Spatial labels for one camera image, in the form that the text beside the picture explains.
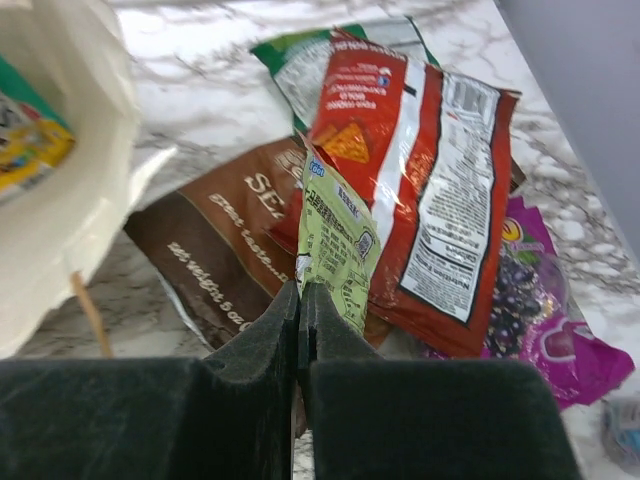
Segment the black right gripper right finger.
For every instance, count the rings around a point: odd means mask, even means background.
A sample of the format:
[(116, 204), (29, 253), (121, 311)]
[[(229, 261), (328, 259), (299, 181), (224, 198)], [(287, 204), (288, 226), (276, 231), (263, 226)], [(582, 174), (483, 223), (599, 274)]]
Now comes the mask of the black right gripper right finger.
[(577, 479), (543, 378), (507, 360), (386, 360), (327, 288), (300, 302), (319, 479)]

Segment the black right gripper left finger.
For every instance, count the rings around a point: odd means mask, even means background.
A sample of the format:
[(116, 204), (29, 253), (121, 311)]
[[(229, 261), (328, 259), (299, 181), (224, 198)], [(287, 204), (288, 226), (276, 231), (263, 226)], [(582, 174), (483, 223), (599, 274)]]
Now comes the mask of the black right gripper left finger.
[(288, 479), (299, 300), (204, 359), (1, 365), (5, 479)]

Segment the brown snack bag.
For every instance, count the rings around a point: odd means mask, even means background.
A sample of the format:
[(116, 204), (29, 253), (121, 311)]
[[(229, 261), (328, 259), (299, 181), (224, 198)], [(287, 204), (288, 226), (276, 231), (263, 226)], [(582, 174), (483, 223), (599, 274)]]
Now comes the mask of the brown snack bag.
[(126, 234), (184, 321), (219, 348), (296, 283), (303, 139), (249, 150), (133, 213)]

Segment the light green snack packet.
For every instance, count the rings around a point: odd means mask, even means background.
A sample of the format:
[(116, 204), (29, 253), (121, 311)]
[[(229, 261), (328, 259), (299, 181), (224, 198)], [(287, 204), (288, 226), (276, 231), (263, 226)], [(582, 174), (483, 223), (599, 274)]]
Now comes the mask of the light green snack packet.
[(299, 293), (324, 285), (340, 317), (365, 329), (371, 278), (381, 255), (377, 223), (351, 185), (306, 142), (298, 226)]

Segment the purple snack bag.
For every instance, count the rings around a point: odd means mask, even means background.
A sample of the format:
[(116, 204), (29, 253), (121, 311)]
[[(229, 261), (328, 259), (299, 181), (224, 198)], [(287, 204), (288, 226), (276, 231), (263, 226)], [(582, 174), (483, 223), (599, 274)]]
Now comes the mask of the purple snack bag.
[(532, 365), (561, 409), (590, 405), (619, 387), (634, 362), (592, 333), (539, 209), (510, 198), (502, 242), (480, 357)]

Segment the red Doritos bag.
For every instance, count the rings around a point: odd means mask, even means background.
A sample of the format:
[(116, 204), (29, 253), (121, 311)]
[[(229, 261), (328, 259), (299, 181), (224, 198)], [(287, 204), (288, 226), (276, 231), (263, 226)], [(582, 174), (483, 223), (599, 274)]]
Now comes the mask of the red Doritos bag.
[(482, 353), (519, 93), (334, 29), (309, 138), (376, 221), (372, 312), (451, 357)]

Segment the beige paper bag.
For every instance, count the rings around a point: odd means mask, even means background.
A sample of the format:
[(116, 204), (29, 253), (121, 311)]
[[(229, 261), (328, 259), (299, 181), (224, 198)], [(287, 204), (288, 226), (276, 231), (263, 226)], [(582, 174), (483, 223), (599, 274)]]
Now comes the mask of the beige paper bag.
[(135, 151), (136, 87), (107, 3), (5, 1), (1, 53), (76, 138), (54, 173), (1, 208), (1, 354), (10, 357), (92, 277), (176, 150)]

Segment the yellow snack packet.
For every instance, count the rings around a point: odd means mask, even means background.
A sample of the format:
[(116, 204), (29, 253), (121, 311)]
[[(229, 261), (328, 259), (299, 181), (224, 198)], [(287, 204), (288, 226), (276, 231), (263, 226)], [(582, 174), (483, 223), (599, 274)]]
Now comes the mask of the yellow snack packet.
[(40, 119), (1, 131), (1, 192), (26, 188), (58, 167), (70, 153), (75, 138), (59, 123)]

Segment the green snack bag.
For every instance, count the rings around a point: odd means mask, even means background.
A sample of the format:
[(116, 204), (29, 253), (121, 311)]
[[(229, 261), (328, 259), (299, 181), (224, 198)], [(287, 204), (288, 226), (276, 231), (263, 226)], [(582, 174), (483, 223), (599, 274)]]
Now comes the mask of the green snack bag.
[[(439, 62), (427, 48), (410, 16), (344, 24), (346, 32), (432, 65)], [(293, 126), (305, 133), (316, 116), (330, 55), (328, 29), (295, 32), (254, 46), (251, 53), (268, 69), (293, 112)]]

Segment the teal cherry candy bag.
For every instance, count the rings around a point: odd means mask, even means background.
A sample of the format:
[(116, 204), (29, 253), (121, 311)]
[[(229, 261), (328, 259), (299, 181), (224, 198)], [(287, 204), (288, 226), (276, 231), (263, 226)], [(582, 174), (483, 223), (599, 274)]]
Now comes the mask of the teal cherry candy bag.
[(40, 133), (55, 143), (72, 141), (67, 123), (20, 72), (1, 58), (1, 150)]

